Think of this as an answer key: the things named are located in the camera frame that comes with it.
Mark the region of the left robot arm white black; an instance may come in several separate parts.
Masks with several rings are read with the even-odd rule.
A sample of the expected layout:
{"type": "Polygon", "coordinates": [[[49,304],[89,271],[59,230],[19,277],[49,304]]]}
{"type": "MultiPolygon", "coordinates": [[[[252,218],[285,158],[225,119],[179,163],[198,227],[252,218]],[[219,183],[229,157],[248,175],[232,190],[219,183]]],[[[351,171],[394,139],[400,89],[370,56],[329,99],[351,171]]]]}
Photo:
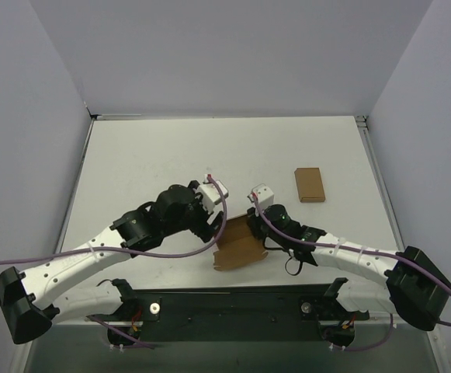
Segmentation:
{"type": "Polygon", "coordinates": [[[79,284],[136,256],[156,257],[154,249],[180,232],[191,232],[210,248],[223,234],[228,195],[222,182],[211,176],[202,183],[174,184],[77,248],[26,270],[3,270],[0,308],[13,343],[33,341],[69,319],[91,315],[129,319],[137,298],[126,281],[84,289],[79,284]]]}

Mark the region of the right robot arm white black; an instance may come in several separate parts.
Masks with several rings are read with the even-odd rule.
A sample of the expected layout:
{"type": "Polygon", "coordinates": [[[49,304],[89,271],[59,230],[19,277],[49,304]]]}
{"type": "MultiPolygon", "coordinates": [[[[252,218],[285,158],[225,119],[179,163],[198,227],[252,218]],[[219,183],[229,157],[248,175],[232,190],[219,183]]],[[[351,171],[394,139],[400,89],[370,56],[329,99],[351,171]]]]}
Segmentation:
{"type": "Polygon", "coordinates": [[[451,283],[420,249],[409,246],[394,252],[357,246],[320,228],[302,225],[281,204],[263,212],[250,207],[247,225],[257,240],[272,240],[277,250],[300,264],[335,268],[370,281],[366,287],[340,287],[336,301],[347,312],[396,313],[424,331],[439,323],[451,283]]]}

